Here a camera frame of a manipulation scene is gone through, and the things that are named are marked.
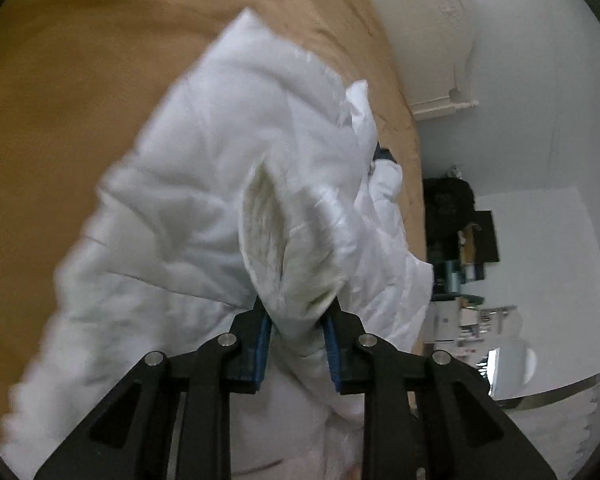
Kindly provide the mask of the white puffer jacket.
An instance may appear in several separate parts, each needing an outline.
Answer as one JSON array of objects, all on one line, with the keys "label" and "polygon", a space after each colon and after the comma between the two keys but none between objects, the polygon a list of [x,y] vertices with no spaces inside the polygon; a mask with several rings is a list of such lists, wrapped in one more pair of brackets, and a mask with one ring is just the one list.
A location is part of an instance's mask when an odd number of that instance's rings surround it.
[{"label": "white puffer jacket", "polygon": [[58,308],[10,390],[0,453],[30,479],[147,352],[177,356],[256,300],[273,321],[261,390],[232,401],[237,479],[341,479],[364,402],[340,396],[317,321],[332,300],[413,348],[431,266],[408,248],[401,166],[367,84],[242,11],[172,84],[56,273]]}]

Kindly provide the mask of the white wooden headboard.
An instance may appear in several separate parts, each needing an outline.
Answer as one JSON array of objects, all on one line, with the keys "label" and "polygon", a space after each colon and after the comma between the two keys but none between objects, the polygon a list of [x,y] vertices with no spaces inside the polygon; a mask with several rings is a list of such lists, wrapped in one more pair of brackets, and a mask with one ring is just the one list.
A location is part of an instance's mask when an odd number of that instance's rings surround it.
[{"label": "white wooden headboard", "polygon": [[479,105],[469,61],[475,27],[464,0],[370,0],[385,26],[403,95],[419,122]]}]

